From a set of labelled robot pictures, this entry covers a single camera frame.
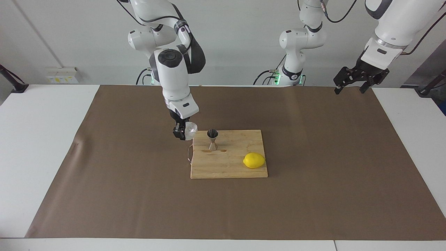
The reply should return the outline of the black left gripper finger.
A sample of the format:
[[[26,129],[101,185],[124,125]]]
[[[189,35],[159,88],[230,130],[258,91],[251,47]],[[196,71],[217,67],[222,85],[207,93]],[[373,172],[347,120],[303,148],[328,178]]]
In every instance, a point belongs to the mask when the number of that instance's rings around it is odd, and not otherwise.
[[[382,70],[380,73],[372,75],[361,69],[361,80],[364,81],[359,91],[364,94],[370,87],[380,85],[386,76],[389,74],[389,69]]]
[[[359,78],[359,70],[357,67],[348,68],[343,67],[337,75],[333,78],[333,82],[336,85],[334,92],[336,95],[339,95],[344,87],[353,84],[358,81]]]

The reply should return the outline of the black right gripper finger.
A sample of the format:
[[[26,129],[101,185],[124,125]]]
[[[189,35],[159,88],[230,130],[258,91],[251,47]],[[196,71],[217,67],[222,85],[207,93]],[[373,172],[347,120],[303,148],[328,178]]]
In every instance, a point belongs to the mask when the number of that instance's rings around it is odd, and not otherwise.
[[[172,129],[174,136],[182,141],[185,141],[185,128],[187,120],[180,120],[176,122],[175,127]]]

